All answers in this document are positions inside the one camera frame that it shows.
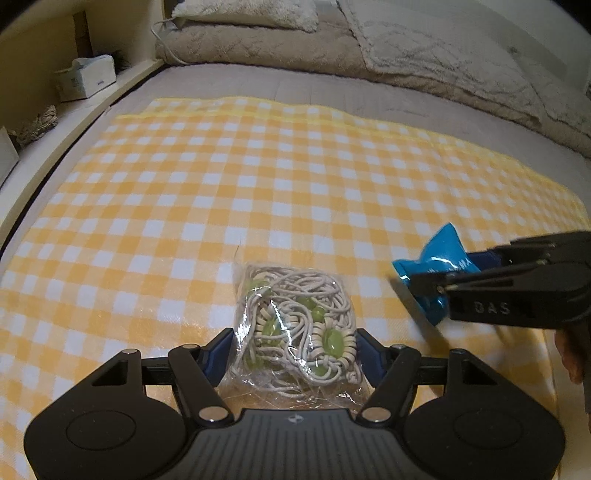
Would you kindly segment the person's right hand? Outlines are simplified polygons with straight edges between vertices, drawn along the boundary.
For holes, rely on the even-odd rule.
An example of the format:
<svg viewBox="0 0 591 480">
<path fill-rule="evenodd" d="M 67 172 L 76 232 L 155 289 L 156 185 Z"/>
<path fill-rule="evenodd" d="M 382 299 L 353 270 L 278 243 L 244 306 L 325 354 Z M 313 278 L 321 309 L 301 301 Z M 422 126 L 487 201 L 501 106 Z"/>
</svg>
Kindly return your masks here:
<svg viewBox="0 0 591 480">
<path fill-rule="evenodd" d="M 582 386 L 585 385 L 588 360 L 585 342 L 584 334 L 575 327 L 557 330 L 555 333 L 555 346 L 570 381 Z"/>
</svg>

